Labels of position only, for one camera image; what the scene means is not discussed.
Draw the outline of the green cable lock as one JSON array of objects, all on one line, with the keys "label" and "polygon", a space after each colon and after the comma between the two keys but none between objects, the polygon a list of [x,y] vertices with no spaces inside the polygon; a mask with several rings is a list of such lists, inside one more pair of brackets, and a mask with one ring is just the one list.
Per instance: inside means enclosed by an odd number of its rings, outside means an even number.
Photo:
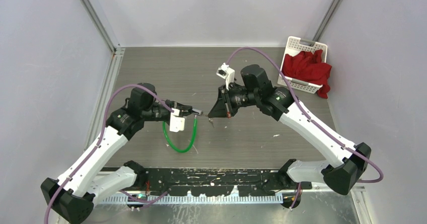
[{"label": "green cable lock", "polygon": [[190,126],[190,136],[182,137],[179,132],[171,132],[169,130],[169,119],[162,121],[162,134],[165,139],[165,146],[169,147],[173,151],[183,154],[190,151],[193,148],[194,142],[197,136],[198,120],[197,118],[203,115],[202,110],[193,109],[193,122]]}]

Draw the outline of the small silver keys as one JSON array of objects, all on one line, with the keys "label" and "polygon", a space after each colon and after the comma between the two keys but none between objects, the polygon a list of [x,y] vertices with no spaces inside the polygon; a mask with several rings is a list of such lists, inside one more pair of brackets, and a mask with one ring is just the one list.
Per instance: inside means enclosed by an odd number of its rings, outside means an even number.
[{"label": "small silver keys", "polygon": [[206,117],[208,118],[208,122],[210,123],[212,128],[214,128],[215,127],[214,120],[212,118],[208,117],[207,115],[206,115]]}]

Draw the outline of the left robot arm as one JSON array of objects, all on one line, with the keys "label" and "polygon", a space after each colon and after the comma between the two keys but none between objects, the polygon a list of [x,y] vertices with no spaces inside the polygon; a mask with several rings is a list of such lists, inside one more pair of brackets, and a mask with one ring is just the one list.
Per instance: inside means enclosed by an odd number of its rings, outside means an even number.
[{"label": "left robot arm", "polygon": [[118,170],[101,179],[96,176],[110,158],[140,131],[146,122],[166,122],[170,130],[183,131],[185,118],[201,111],[176,101],[161,100],[154,85],[129,84],[114,92],[107,102],[102,127],[94,142],[57,178],[46,178],[41,191],[47,203],[44,223],[51,211],[68,223],[82,223],[94,207],[105,198],[132,187],[146,187],[146,169],[128,161]]}]

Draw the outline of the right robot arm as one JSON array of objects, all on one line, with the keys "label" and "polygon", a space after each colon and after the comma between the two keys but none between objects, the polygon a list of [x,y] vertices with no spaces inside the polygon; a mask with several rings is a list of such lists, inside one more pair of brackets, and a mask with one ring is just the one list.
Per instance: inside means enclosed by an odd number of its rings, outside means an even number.
[{"label": "right robot arm", "polygon": [[364,142],[355,144],[342,137],[293,98],[289,89],[274,87],[265,70],[257,64],[241,70],[243,85],[234,82],[235,71],[225,63],[216,72],[225,80],[209,118],[231,118],[239,108],[256,106],[263,114],[290,127],[314,146],[323,161],[288,160],[280,169],[280,184],[292,189],[300,182],[324,183],[347,195],[365,172],[372,149]]}]

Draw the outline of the red cloth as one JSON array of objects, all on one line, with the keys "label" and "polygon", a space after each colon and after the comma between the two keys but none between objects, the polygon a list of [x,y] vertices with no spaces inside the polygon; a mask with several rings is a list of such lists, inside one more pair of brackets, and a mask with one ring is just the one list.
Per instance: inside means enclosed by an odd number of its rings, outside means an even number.
[{"label": "red cloth", "polygon": [[328,79],[332,66],[322,61],[322,53],[323,50],[319,49],[314,53],[301,51],[295,56],[285,54],[281,71],[286,77],[322,85],[317,95],[327,99],[327,93],[330,91]]}]

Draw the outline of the white plastic basket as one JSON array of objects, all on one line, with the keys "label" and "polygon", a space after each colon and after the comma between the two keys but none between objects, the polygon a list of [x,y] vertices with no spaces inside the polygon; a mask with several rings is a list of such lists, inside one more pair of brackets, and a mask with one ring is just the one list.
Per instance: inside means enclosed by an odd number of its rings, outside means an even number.
[{"label": "white plastic basket", "polygon": [[288,82],[293,89],[327,98],[332,68],[326,63],[328,46],[316,41],[312,46],[307,43],[299,37],[288,37],[280,66],[286,80],[278,76],[277,83],[285,86]]}]

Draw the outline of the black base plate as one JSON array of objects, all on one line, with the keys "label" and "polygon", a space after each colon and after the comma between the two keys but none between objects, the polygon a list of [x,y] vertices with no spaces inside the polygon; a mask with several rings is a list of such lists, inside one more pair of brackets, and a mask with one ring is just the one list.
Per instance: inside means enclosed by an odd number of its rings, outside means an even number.
[{"label": "black base plate", "polygon": [[167,192],[170,196],[229,196],[234,188],[240,197],[272,196],[280,191],[295,192],[297,184],[278,170],[148,168],[145,180],[127,187],[128,193],[140,191],[150,195]]}]

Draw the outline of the aluminium front rail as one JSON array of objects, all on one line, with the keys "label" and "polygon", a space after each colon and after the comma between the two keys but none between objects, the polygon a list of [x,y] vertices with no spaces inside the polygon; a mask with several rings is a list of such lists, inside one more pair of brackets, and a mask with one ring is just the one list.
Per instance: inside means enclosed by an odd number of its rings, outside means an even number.
[{"label": "aluminium front rail", "polygon": [[[324,183],[302,182],[301,184],[297,184],[297,189],[295,192],[301,193],[304,190],[313,190],[313,189],[333,191]],[[145,204],[145,203],[153,203],[153,204],[163,204],[163,203],[164,204],[280,203],[286,207],[290,207],[290,206],[297,206],[300,203],[299,198],[292,198],[292,194],[295,192],[291,192],[289,190],[286,190],[286,191],[280,191],[276,194],[273,194],[272,196],[240,197],[238,195],[237,189],[234,188],[231,195],[229,195],[229,196],[207,197],[205,195],[201,195],[199,197],[196,197],[196,196],[192,196],[190,193],[188,193],[185,196],[170,196],[167,192],[164,192],[164,193],[156,196],[156,195],[150,195],[149,193],[142,193],[140,191],[132,191],[132,192],[128,193],[125,190],[121,190],[121,191],[118,191],[115,194],[105,198],[104,200],[100,201],[99,204],[110,203],[113,201],[120,201],[122,203],[137,203],[137,204]]]}]

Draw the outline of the left aluminium frame post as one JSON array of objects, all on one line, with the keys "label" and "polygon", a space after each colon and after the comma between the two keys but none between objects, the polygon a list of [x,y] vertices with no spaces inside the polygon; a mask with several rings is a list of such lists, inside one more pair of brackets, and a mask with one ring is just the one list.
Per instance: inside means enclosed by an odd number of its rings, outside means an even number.
[{"label": "left aluminium frame post", "polygon": [[80,0],[80,1],[82,3],[83,7],[85,8],[85,10],[87,11],[90,19],[94,23],[96,29],[98,30],[101,37],[103,38],[104,42],[106,43],[107,47],[109,48],[109,50],[113,54],[115,54],[115,52],[117,50],[117,46],[115,46],[113,44],[111,37],[108,35],[107,30],[104,27],[104,25],[102,24],[101,19],[99,18],[98,14],[96,13],[96,10],[93,7],[92,3],[90,2],[90,0]]}]

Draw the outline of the aluminium frame post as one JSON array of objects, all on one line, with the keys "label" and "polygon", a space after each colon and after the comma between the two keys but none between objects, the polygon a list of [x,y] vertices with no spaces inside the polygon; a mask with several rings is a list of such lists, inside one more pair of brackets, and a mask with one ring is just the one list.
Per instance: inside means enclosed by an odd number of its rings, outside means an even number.
[{"label": "aluminium frame post", "polygon": [[338,10],[342,1],[343,0],[332,0],[332,2],[330,3],[322,21],[320,22],[320,24],[316,30],[316,33],[314,34],[314,37],[312,38],[312,41],[317,41],[317,42],[320,41],[321,37],[323,36],[324,32],[326,31],[330,21],[332,20],[334,14]]},{"label": "aluminium frame post", "polygon": [[92,3],[90,2],[90,0],[80,0],[80,1],[82,3],[83,7],[85,8],[85,10],[87,11],[90,19],[94,23],[96,29],[98,30],[101,37],[103,38],[104,42],[106,43],[107,47],[109,48],[109,50],[113,54],[115,54],[115,52],[117,50],[117,46],[115,46],[113,44],[111,37],[108,35],[107,30],[104,27],[104,25],[102,24],[101,19],[99,18],[98,14],[96,13],[96,10],[93,7]]}]

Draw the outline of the right aluminium frame post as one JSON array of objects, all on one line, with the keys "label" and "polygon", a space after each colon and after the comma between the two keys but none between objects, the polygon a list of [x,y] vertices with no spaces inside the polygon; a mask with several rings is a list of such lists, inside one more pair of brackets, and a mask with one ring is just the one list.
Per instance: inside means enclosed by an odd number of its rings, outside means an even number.
[{"label": "right aluminium frame post", "polygon": [[342,1],[343,0],[332,0],[332,2],[330,3],[322,21],[320,22],[320,24],[316,30],[316,33],[314,34],[314,37],[312,38],[312,41],[317,41],[317,42],[320,41],[321,37],[323,36],[324,32],[326,31],[330,21],[332,20],[334,14],[338,10]]}]

